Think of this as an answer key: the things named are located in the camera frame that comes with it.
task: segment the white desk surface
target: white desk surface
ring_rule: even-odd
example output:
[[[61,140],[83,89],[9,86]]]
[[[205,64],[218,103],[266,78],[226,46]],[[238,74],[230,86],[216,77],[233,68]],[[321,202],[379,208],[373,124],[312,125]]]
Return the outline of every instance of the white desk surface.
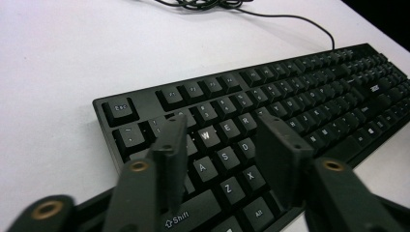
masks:
[[[337,47],[369,43],[410,74],[410,53],[338,0],[244,9],[303,15]],[[92,100],[330,48],[325,34],[291,18],[188,13],[151,0],[1,1],[0,231],[42,197],[81,203],[115,185]],[[373,192],[406,207],[409,137],[408,125],[356,169]],[[302,219],[287,230],[301,227]]]

